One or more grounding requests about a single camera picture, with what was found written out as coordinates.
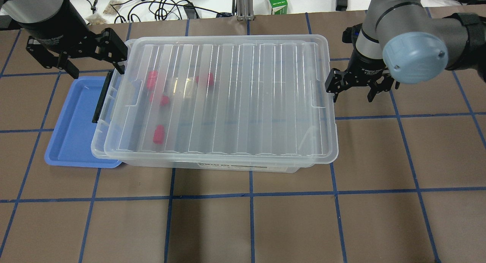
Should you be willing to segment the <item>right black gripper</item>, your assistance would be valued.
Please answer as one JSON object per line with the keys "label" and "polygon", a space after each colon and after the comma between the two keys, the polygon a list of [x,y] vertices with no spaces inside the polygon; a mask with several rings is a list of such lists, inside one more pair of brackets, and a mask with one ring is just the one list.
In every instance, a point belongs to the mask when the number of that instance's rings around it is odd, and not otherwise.
{"label": "right black gripper", "polygon": [[332,68],[325,81],[327,93],[333,94],[333,102],[337,102],[339,94],[354,87],[370,87],[367,94],[368,102],[373,102],[377,94],[398,90],[400,82],[390,74],[382,59],[368,58],[354,49],[347,69],[339,71]]}

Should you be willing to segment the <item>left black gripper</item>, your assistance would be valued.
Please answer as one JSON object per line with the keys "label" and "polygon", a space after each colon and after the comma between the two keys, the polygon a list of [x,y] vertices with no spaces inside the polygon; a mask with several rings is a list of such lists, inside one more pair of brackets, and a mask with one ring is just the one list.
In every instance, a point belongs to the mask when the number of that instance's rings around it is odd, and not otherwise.
{"label": "left black gripper", "polygon": [[71,58],[95,58],[125,74],[128,47],[112,28],[92,33],[70,0],[21,0],[19,24],[31,35],[26,51],[45,69],[79,78]]}

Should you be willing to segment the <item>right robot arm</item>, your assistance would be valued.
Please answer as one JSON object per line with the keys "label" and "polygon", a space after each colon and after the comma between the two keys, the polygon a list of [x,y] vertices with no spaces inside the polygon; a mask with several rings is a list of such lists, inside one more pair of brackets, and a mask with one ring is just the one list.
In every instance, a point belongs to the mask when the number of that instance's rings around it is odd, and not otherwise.
{"label": "right robot arm", "polygon": [[443,71],[474,69],[485,80],[485,17],[453,13],[432,19],[421,0],[371,0],[363,23],[346,28],[353,45],[344,71],[331,69],[326,92],[336,101],[353,87],[369,87],[372,102],[400,84],[429,81]]}

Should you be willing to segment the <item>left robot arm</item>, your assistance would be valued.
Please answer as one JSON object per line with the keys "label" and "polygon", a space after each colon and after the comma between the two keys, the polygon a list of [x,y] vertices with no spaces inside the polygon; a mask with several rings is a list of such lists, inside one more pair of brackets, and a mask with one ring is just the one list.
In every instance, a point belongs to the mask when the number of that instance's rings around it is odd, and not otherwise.
{"label": "left robot arm", "polygon": [[70,0],[1,0],[1,7],[29,33],[26,51],[45,69],[78,78],[75,58],[106,61],[124,74],[128,47],[112,28],[92,32]]}

